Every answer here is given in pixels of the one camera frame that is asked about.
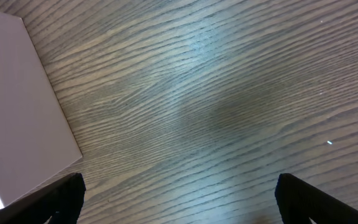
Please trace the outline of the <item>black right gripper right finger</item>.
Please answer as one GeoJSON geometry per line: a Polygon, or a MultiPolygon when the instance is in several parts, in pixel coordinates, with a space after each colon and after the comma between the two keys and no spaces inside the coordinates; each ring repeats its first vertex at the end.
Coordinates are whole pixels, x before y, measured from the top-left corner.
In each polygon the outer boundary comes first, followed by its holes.
{"type": "Polygon", "coordinates": [[[289,173],[279,175],[275,198],[284,224],[358,224],[358,210],[289,173]]]}

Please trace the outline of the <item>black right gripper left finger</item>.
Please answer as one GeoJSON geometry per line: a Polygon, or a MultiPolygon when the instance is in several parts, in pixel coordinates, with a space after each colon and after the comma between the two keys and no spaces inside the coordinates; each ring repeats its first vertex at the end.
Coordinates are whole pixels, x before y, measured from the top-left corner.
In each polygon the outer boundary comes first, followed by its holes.
{"type": "Polygon", "coordinates": [[[76,224],[86,187],[81,173],[60,180],[0,210],[0,224],[76,224]]]}

